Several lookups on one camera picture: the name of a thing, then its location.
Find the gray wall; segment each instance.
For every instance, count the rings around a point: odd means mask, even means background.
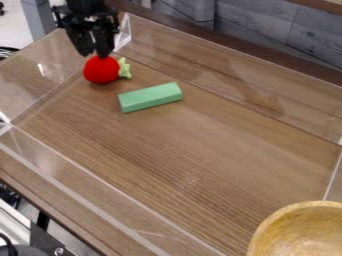
[[[286,0],[155,0],[152,8],[299,57],[314,56],[342,68],[339,15]]]

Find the green foam block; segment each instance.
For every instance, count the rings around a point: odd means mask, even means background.
[[[182,100],[183,93],[176,82],[144,88],[119,95],[119,102],[124,113],[151,108],[162,104]]]

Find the red ball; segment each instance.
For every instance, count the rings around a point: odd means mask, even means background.
[[[112,57],[100,59],[99,56],[92,57],[83,70],[86,79],[95,84],[108,84],[119,77],[120,66]]]

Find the wooden bowl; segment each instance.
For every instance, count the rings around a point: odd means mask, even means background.
[[[342,203],[299,203],[259,226],[247,256],[342,256]]]

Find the bowl rim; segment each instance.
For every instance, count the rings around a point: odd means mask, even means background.
[[[291,204],[283,208],[281,208],[277,212],[274,212],[266,220],[262,222],[259,227],[257,228],[257,231],[253,235],[250,246],[249,246],[249,251],[247,251],[247,256],[254,256],[254,251],[255,251],[255,245],[258,242],[258,238],[261,234],[265,232],[265,230],[271,226],[271,224],[281,219],[285,215],[289,213],[294,212],[295,210],[305,209],[305,208],[313,208],[313,207],[333,207],[342,209],[342,203],[339,202],[333,202],[333,201],[309,201],[309,202],[301,202],[297,204]]]

